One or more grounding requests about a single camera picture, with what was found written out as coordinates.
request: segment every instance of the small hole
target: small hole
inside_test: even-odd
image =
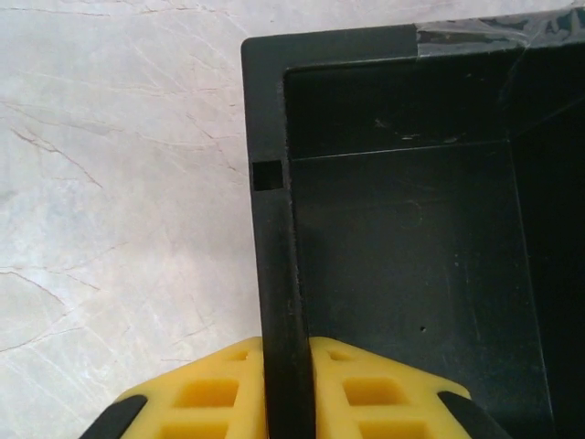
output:
[[[359,431],[364,439],[431,439],[424,423],[362,422]]]
[[[158,439],[224,439],[227,432],[226,423],[178,423],[164,426]]]
[[[236,355],[230,357],[229,359],[231,359],[232,361],[243,361],[247,358],[248,358],[248,351],[243,350],[241,352],[238,352]]]
[[[337,352],[336,350],[329,352],[329,357],[334,361],[351,361],[353,358],[344,352]]]
[[[282,164],[279,160],[252,163],[254,190],[274,190],[282,188]]]
[[[233,407],[237,394],[236,380],[198,380],[183,389],[175,407]]]
[[[350,378],[344,381],[349,405],[393,405],[408,402],[399,386],[387,378]]]

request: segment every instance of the black plastic box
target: black plastic box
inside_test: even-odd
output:
[[[585,12],[242,46],[273,439],[309,336],[445,376],[515,439],[585,437]]]

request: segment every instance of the white marble surface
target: white marble surface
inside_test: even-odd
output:
[[[2,0],[0,437],[260,333],[244,38],[570,3]]]

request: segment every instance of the gray veined countertop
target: gray veined countertop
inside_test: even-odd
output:
[[[259,335],[244,38],[574,2],[416,3],[0,3],[0,437]]]

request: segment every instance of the black plastic container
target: black plastic container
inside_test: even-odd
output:
[[[516,439],[585,437],[585,13],[242,47],[271,437],[309,336],[460,382]]]

